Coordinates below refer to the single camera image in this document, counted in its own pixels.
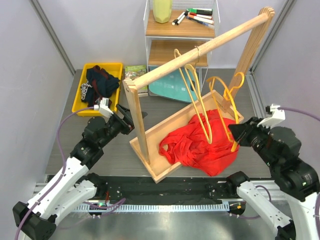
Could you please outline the red tank top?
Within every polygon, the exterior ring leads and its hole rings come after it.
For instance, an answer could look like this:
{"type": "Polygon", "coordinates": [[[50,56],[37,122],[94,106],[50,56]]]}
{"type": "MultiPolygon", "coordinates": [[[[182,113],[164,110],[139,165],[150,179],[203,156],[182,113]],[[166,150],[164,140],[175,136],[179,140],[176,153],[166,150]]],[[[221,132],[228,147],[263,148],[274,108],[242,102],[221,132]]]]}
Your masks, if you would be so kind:
{"type": "Polygon", "coordinates": [[[177,128],[162,139],[158,145],[158,153],[172,165],[181,163],[213,177],[235,161],[239,147],[232,151],[233,143],[226,136],[218,111],[213,109],[206,113],[212,131],[211,144],[207,142],[195,114],[187,125],[177,128]]]}

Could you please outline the orange yellow plastic hanger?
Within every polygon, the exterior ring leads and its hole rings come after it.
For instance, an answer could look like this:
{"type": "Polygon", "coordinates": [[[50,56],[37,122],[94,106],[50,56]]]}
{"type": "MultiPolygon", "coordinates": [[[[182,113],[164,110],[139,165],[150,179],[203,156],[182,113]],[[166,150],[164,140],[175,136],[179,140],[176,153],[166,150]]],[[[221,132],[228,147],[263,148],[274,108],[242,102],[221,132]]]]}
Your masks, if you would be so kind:
{"type": "Polygon", "coordinates": [[[241,77],[241,81],[240,81],[240,84],[238,86],[233,86],[231,89],[229,89],[227,87],[227,85],[225,84],[225,82],[218,76],[212,76],[212,77],[209,77],[206,82],[208,82],[208,85],[209,85],[209,89],[210,89],[210,92],[211,92],[211,96],[213,98],[213,101],[214,103],[216,104],[216,107],[217,107],[217,112],[219,114],[219,117],[220,117],[220,121],[222,123],[222,126],[223,126],[223,129],[224,129],[224,132],[226,134],[226,137],[227,139],[229,140],[229,142],[232,143],[232,147],[231,147],[231,152],[235,152],[236,149],[237,149],[237,142],[232,138],[232,134],[231,132],[229,131],[229,128],[226,126],[225,124],[225,121],[224,121],[224,118],[223,118],[223,115],[221,113],[221,109],[220,107],[218,106],[218,102],[217,102],[217,99],[215,97],[215,95],[213,94],[213,90],[214,90],[214,85],[215,85],[215,81],[218,80],[222,86],[224,87],[224,92],[223,92],[223,99],[224,100],[227,100],[231,103],[232,105],[232,108],[233,108],[233,113],[234,113],[234,117],[235,117],[235,123],[236,124],[239,124],[240,123],[240,120],[239,120],[239,116],[238,116],[238,111],[237,111],[237,107],[236,107],[236,104],[235,104],[235,101],[234,101],[234,98],[232,97],[232,92],[233,90],[236,90],[236,89],[239,89],[242,87],[242,85],[244,84],[244,81],[245,81],[245,75],[243,72],[237,72],[235,75],[235,77],[237,76],[240,76],[241,77]]]}

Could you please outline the navy blue tank top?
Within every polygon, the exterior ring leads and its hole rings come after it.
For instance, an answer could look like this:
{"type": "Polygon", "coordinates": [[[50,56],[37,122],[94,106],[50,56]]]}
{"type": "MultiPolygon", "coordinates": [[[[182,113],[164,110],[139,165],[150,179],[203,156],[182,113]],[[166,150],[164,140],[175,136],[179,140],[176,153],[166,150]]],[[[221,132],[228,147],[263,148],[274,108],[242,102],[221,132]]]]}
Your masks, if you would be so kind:
{"type": "Polygon", "coordinates": [[[110,98],[120,87],[118,77],[95,65],[86,70],[86,82],[80,85],[80,100],[88,107],[98,105],[102,98],[110,98]]]}

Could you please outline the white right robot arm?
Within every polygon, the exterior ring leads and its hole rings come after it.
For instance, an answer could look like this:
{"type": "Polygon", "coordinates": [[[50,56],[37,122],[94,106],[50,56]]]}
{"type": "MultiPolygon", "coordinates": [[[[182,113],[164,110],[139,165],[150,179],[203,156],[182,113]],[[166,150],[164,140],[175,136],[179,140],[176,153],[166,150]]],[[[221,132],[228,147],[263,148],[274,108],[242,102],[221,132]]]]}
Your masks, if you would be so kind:
{"type": "Polygon", "coordinates": [[[320,178],[316,170],[299,157],[301,141],[292,129],[262,125],[252,117],[228,126],[241,147],[251,147],[268,166],[275,184],[288,202],[288,217],[253,184],[242,171],[226,179],[226,193],[246,201],[272,230],[276,240],[318,240],[320,238],[320,178]]]}

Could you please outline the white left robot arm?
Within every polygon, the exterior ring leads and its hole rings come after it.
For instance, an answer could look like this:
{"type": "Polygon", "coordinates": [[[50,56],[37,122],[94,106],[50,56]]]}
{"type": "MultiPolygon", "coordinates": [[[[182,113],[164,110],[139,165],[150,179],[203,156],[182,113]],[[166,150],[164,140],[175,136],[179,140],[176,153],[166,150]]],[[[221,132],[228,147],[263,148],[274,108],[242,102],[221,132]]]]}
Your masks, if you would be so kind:
{"type": "Polygon", "coordinates": [[[118,134],[128,135],[135,128],[131,111],[120,104],[116,107],[122,117],[107,106],[95,105],[102,115],[88,120],[82,139],[69,156],[62,156],[62,168],[28,202],[14,205],[15,239],[23,232],[31,240],[48,240],[77,206],[106,195],[106,183],[89,170],[103,156],[103,148],[111,140],[118,134]]]}

